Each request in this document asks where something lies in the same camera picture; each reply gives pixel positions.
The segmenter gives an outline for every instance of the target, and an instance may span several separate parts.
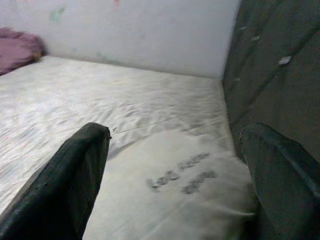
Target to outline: white pillow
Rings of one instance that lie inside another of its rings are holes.
[[[248,167],[211,136],[169,131],[107,161],[84,240],[235,240],[254,215]]]

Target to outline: white bed sheet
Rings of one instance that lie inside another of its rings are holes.
[[[112,135],[108,160],[165,130],[211,134],[233,151],[217,79],[45,56],[0,77],[0,213],[81,126]]]

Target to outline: mattress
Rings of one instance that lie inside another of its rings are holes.
[[[108,126],[108,161],[166,130],[213,135],[233,151],[218,79],[45,56],[0,77],[0,213],[77,129]]]

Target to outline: pink blanket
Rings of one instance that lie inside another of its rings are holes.
[[[44,46],[36,35],[0,28],[0,75],[38,60]]]

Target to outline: white wall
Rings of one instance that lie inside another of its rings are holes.
[[[221,76],[239,0],[0,0],[54,56]]]

